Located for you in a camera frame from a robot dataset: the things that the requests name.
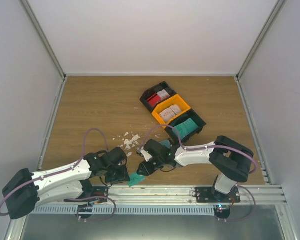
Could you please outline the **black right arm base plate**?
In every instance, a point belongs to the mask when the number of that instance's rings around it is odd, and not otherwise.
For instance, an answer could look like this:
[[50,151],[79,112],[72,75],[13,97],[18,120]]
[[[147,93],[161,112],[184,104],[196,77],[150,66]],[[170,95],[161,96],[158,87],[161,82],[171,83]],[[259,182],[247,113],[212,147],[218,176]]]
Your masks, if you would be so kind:
[[212,186],[199,186],[194,189],[191,195],[196,198],[197,203],[231,204],[241,202],[237,187],[234,187],[230,193],[223,194],[214,190]]

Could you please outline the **teal VIP card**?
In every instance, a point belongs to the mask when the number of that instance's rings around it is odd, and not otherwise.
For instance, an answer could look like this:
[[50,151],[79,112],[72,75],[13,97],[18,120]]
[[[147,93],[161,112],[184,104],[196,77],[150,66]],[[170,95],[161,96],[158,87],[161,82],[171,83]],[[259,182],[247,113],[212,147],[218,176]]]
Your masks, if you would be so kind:
[[140,175],[137,172],[131,173],[129,175],[129,181],[128,181],[128,186],[131,188],[141,182],[143,182],[146,179],[144,175]]
[[171,148],[171,143],[170,143],[170,141],[168,140],[168,139],[166,139],[166,140],[163,140],[163,141],[161,141],[161,142],[159,142],[162,146],[164,146],[164,147],[166,147],[166,148],[168,148],[168,149],[170,149]]

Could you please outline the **black leather card holder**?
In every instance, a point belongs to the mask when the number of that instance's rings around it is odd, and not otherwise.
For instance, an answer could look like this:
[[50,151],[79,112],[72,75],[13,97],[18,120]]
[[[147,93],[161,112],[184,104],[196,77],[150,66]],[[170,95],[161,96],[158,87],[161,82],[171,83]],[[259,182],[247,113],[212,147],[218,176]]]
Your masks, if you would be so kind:
[[159,142],[162,146],[169,149],[170,152],[175,152],[180,145],[174,142],[172,139],[168,138]]

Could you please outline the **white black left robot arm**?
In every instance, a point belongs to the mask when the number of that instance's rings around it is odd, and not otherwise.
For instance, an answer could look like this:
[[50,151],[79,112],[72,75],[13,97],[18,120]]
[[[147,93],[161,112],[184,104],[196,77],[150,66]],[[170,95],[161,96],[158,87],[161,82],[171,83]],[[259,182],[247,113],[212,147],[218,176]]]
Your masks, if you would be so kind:
[[19,170],[2,189],[6,215],[12,220],[54,202],[84,206],[105,203],[105,189],[130,181],[128,157],[120,148],[89,153],[82,159],[46,171]]

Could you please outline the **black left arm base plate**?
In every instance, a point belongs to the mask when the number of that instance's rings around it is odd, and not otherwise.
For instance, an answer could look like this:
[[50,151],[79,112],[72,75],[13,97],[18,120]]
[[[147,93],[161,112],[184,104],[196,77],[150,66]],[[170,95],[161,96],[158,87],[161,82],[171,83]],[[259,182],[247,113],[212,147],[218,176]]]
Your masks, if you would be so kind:
[[63,201],[66,203],[89,203],[95,202],[97,204],[106,203],[108,200],[100,197],[107,197],[109,193],[109,188],[107,186],[93,186],[90,190],[82,193],[78,198],[68,198]]

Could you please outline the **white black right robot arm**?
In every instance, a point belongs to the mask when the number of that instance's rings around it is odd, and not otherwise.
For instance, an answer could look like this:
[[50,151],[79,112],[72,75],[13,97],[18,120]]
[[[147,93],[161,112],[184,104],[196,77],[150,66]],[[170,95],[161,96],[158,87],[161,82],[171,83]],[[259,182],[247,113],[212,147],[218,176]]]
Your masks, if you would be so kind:
[[136,173],[145,177],[165,167],[175,169],[189,165],[213,165],[221,172],[211,190],[213,200],[218,203],[229,197],[236,184],[246,183],[249,175],[258,168],[250,149],[222,135],[215,141],[196,146],[177,143],[165,145],[150,139],[138,153],[144,161],[139,164]]

